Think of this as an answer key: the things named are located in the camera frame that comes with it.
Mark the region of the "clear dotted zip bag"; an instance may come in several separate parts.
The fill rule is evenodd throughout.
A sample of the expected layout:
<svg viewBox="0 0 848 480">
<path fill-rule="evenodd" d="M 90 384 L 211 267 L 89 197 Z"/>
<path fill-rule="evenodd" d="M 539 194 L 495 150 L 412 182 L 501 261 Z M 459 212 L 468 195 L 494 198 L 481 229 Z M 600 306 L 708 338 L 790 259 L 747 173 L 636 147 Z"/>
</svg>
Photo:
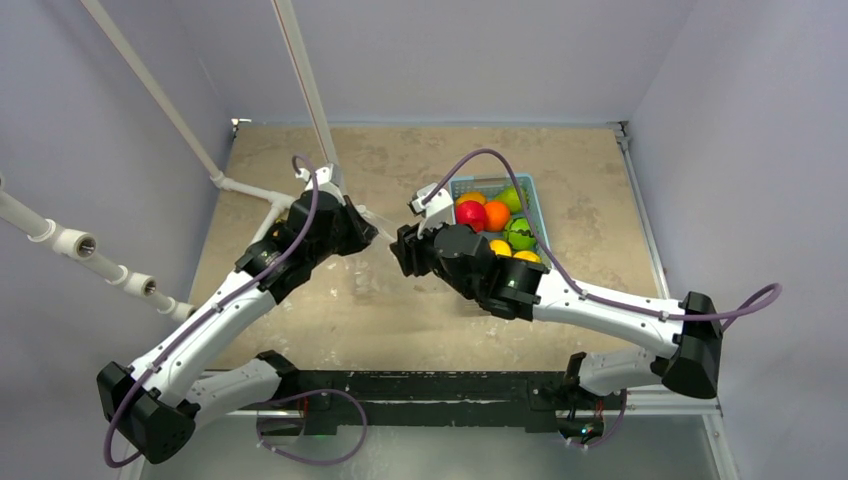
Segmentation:
<svg viewBox="0 0 848 480">
<path fill-rule="evenodd" d="M 375 240 L 382 239 L 385 242 L 392 243 L 397 242 L 399 238 L 403 238 L 403 233 L 401 232 L 403 225 L 370 210 L 364 204 L 357 204 L 355 208 L 358 214 L 370 226 Z"/>
</svg>

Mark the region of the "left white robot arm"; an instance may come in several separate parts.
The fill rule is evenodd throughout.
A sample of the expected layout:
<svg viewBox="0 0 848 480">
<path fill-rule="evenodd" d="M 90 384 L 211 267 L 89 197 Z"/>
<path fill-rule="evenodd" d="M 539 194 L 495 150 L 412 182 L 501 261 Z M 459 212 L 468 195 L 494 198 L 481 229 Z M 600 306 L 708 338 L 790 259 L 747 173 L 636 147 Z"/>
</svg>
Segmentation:
<svg viewBox="0 0 848 480">
<path fill-rule="evenodd" d="M 199 427 L 250 405 L 284 409 L 311 396 L 301 371 L 274 351 L 211 377 L 203 375 L 236 337 L 305 284 L 332 256 L 359 253 L 378 229 L 349 197 L 308 190 L 250 244 L 218 290 L 169 337 L 129 366 L 107 364 L 96 383 L 109 425 L 103 457 L 111 468 L 143 457 L 173 457 Z"/>
</svg>

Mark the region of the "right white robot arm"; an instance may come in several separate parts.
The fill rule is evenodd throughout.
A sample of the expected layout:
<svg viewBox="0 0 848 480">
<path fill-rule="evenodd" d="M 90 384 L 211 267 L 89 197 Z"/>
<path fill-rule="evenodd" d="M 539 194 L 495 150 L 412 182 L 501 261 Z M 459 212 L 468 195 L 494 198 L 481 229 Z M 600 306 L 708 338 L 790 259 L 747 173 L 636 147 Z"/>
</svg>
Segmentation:
<svg viewBox="0 0 848 480">
<path fill-rule="evenodd" d="M 615 290 L 608 306 L 540 263 L 500 256 L 485 237 L 464 225 L 420 233 L 402 226 L 390 250 L 406 276 L 432 274 L 487 313 L 506 320 L 574 325 L 631 343 L 606 353 L 571 357 L 561 381 L 564 399 L 584 407 L 597 397 L 632 387 L 663 385 L 696 399 L 718 393 L 723 334 L 709 297 L 651 299 Z"/>
</svg>

